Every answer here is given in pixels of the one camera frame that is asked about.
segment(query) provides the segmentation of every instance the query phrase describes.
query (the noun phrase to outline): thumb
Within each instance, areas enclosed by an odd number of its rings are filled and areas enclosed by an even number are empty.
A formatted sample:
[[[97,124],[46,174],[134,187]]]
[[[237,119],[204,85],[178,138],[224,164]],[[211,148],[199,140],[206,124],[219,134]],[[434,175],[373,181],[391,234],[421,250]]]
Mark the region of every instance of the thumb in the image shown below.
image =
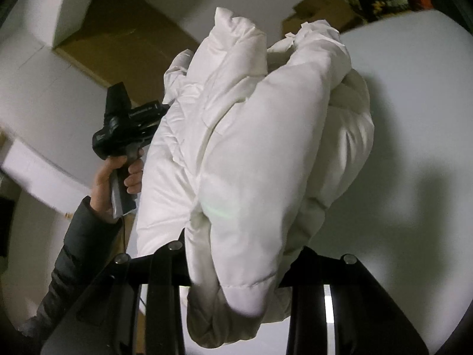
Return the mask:
[[[100,185],[108,180],[114,169],[121,168],[126,163],[126,156],[109,156],[95,176],[95,184]]]

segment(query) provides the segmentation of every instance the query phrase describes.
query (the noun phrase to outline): human hand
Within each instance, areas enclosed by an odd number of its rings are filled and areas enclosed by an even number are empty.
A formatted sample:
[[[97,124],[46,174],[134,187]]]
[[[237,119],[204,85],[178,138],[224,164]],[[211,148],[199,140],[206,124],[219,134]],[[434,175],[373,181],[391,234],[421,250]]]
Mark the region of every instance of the human hand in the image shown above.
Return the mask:
[[[143,156],[143,150],[138,152],[139,156]],[[116,223],[117,219],[113,218],[113,209],[110,193],[110,174],[114,169],[123,167],[126,163],[126,156],[109,156],[97,171],[92,185],[90,194],[90,207],[95,214],[107,223]],[[137,159],[128,167],[129,176],[125,179],[124,184],[127,192],[136,194],[141,192],[141,179],[143,178],[143,160]]]

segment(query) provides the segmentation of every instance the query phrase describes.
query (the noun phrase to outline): white jacket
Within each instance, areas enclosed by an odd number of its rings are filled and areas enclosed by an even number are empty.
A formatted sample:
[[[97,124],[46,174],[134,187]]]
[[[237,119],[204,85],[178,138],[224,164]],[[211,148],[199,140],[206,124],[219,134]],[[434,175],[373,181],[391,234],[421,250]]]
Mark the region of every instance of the white jacket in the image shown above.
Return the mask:
[[[370,153],[366,84],[326,21],[267,50],[263,32],[222,8],[164,79],[172,105],[144,168],[139,254],[185,228],[192,339],[253,338],[289,315],[277,284]]]

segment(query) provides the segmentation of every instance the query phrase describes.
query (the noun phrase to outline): finger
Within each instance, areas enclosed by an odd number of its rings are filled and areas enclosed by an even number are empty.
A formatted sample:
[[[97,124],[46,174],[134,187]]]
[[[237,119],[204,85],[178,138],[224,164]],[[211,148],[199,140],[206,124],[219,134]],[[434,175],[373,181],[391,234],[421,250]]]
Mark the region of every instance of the finger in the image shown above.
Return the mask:
[[[114,169],[122,167],[126,163],[126,156],[109,156],[97,171],[95,183],[101,184],[108,180]]]
[[[141,192],[141,183],[134,185],[133,187],[128,187],[126,192],[131,194],[138,194]]]
[[[140,171],[138,173],[135,173],[133,175],[130,175],[128,176],[125,180],[124,180],[124,184],[125,186],[127,187],[132,187],[138,183],[141,183],[141,179],[143,178],[143,171]]]
[[[143,170],[143,160],[138,159],[133,161],[133,163],[128,167],[128,172],[133,175],[135,173],[141,172]]]

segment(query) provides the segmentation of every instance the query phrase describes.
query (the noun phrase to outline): person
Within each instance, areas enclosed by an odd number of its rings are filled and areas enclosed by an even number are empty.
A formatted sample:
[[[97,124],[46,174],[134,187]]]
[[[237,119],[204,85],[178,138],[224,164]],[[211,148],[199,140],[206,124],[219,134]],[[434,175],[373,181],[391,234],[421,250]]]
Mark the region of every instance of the person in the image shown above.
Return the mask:
[[[126,156],[108,157],[94,177],[90,197],[85,197],[72,218],[64,245],[56,259],[51,283],[36,315],[18,330],[0,308],[0,352],[15,355],[39,355],[48,337],[84,289],[105,267],[112,245],[122,228],[122,220],[113,218],[110,174],[126,163]],[[127,192],[141,192],[143,161],[133,162],[124,184]]]

